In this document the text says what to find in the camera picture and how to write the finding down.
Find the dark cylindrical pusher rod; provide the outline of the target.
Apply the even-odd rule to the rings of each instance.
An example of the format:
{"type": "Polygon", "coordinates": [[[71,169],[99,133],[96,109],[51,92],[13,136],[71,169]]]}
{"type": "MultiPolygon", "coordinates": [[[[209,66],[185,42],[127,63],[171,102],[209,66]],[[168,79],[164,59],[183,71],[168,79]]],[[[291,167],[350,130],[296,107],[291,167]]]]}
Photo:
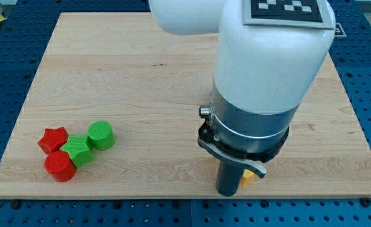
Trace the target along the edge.
{"type": "Polygon", "coordinates": [[[239,187],[245,169],[220,161],[215,187],[219,194],[233,196],[239,187]]]}

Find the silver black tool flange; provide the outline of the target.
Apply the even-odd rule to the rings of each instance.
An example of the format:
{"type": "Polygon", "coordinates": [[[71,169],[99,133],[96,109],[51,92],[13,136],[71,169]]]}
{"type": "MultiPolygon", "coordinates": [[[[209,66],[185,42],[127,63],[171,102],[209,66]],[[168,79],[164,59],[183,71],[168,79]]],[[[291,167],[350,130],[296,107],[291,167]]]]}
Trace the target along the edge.
{"type": "Polygon", "coordinates": [[[263,163],[273,159],[284,145],[297,106],[276,113],[249,112],[229,102],[213,85],[211,101],[200,106],[204,123],[198,143],[219,161],[240,166],[262,178],[263,163]]]}

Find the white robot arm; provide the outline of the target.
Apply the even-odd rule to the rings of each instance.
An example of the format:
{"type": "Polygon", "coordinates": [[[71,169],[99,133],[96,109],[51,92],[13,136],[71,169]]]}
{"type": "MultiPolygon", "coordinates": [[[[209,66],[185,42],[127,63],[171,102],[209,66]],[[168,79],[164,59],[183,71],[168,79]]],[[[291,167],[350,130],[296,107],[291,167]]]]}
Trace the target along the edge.
{"type": "Polygon", "coordinates": [[[264,163],[286,141],[297,108],[333,42],[326,0],[149,0],[165,32],[218,35],[211,101],[198,143],[219,159],[216,189],[236,193],[243,173],[264,177],[264,163]]]}

